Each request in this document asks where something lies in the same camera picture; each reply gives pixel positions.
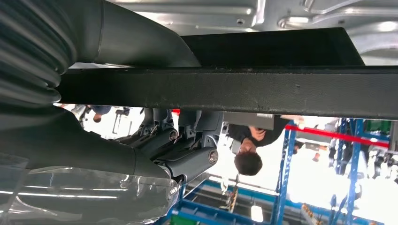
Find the black pipe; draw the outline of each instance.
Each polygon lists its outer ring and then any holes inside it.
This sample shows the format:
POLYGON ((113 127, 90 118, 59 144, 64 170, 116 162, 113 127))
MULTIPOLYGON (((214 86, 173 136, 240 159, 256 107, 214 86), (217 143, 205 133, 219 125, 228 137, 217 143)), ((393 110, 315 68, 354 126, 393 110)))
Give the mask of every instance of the black pipe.
POLYGON ((0 1, 0 29, 1 153, 27 158, 29 169, 165 174, 131 147, 84 132, 52 103, 60 100, 60 75, 75 62, 198 66, 176 33, 105 0, 0 1))
POLYGON ((75 62, 199 65, 175 32, 105 0, 1 1, 0 27, 1 95, 13 105, 59 101, 52 88, 75 62))

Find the man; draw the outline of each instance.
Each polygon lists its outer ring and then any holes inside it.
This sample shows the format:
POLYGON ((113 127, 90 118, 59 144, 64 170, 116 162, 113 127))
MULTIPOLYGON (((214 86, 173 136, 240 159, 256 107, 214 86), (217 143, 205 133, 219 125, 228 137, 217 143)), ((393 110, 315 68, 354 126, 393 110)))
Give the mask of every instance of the man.
MULTIPOLYGON (((242 175, 254 176, 262 168, 261 157, 257 154, 257 147, 273 143, 281 135, 290 120, 304 121, 301 116, 275 115, 274 129, 265 130, 253 126, 230 124, 228 136, 241 142, 239 152, 235 156, 235 166, 242 175)), ((303 144, 296 142, 294 154, 303 144)))
POLYGON ((102 116, 111 111, 112 108, 108 105, 89 105, 88 107, 90 107, 95 112, 92 120, 96 123, 101 122, 102 116))

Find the red horizontal beam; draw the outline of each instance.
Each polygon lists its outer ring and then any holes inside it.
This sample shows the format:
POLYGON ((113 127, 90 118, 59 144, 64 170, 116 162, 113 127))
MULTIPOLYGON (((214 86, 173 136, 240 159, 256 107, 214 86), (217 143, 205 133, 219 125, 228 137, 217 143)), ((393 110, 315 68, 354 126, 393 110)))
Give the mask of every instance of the red horizontal beam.
POLYGON ((307 128, 305 127, 304 129, 300 129, 297 126, 293 125, 286 125, 287 130, 295 130, 303 133, 308 133, 308 134, 313 134, 313 135, 321 135, 321 136, 326 136, 326 137, 334 137, 350 142, 358 142, 361 144, 366 144, 366 145, 376 145, 380 147, 385 147, 389 148, 390 144, 388 142, 371 142, 368 139, 362 139, 361 137, 358 136, 352 136, 352 135, 345 135, 345 134, 339 134, 339 133, 333 133, 329 131, 324 131, 324 130, 318 130, 318 129, 313 129, 313 128, 307 128))

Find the black shirt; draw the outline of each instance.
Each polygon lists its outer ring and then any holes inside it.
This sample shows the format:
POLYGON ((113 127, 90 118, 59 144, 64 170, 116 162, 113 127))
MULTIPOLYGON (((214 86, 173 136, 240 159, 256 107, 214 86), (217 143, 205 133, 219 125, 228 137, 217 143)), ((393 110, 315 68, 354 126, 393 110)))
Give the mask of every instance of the black shirt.
POLYGON ((235 124, 230 124, 228 126, 228 136, 239 142, 242 142, 243 139, 245 138, 249 138, 251 141, 253 141, 256 147, 265 146, 271 144, 272 142, 278 139, 278 137, 281 135, 283 129, 285 129, 285 126, 289 123, 289 121, 290 120, 282 119, 280 115, 275 115, 274 129, 266 130, 265 136, 261 141, 257 141, 252 137, 252 134, 250 133, 250 129, 248 126, 241 126, 235 124))

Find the transparent plastic cover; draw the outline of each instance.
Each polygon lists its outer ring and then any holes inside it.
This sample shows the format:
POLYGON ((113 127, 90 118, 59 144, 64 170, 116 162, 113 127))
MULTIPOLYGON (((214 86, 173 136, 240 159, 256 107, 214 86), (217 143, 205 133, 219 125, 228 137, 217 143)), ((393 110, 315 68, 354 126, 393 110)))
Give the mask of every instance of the transparent plastic cover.
POLYGON ((72 167, 26 170, 23 160, 0 158, 2 225, 147 224, 178 199, 172 179, 72 167))

